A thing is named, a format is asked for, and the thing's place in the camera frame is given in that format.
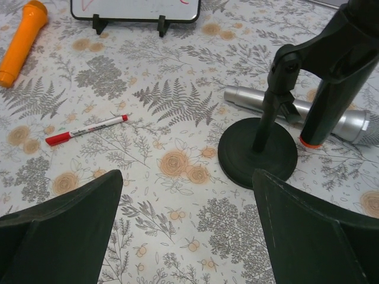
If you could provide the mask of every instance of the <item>silver microphone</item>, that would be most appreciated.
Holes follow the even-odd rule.
[[[224,92],[226,101],[260,111],[264,96],[265,92],[246,87],[227,86]],[[300,123],[305,122],[312,103],[295,99],[294,105],[301,115]],[[347,110],[332,133],[353,144],[379,145],[379,115],[367,110]]]

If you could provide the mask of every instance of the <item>red marker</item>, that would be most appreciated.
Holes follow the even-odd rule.
[[[79,135],[82,135],[85,133],[89,133],[89,132],[95,131],[97,129],[102,129],[104,127],[111,126],[113,124],[124,122],[127,120],[128,120],[127,115],[122,115],[120,117],[110,118],[108,120],[101,121],[99,123],[91,124],[91,125],[86,126],[82,129],[78,129],[78,130],[71,131],[71,132],[65,132],[62,134],[55,135],[53,137],[46,138],[45,141],[48,145],[55,146],[55,145],[58,145],[60,143],[67,142],[73,137],[76,137],[76,136],[79,136]]]

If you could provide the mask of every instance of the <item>tablecloth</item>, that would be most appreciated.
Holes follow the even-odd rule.
[[[0,3],[0,58],[26,1]],[[223,131],[257,113],[228,104],[227,85],[265,90],[275,52],[318,33],[334,11],[301,1],[204,0],[193,24],[111,23],[101,35],[68,1],[44,1],[40,31],[11,89],[0,89],[0,215],[72,191],[111,169],[123,195],[99,283],[274,283],[252,191],[217,160]],[[379,69],[350,106],[379,109]],[[319,79],[294,89],[312,101]],[[129,120],[49,147],[44,139],[127,114]],[[379,218],[379,149],[331,137],[298,145],[288,183]]]

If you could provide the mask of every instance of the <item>orange cylinder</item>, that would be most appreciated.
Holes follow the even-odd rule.
[[[13,85],[38,32],[47,20],[47,9],[41,2],[33,0],[24,6],[23,19],[0,66],[0,86],[10,88]]]

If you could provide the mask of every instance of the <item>small whiteboard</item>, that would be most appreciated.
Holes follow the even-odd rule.
[[[94,14],[108,21],[151,21],[160,15],[169,22],[194,22],[200,0],[70,0],[77,20],[92,20]]]

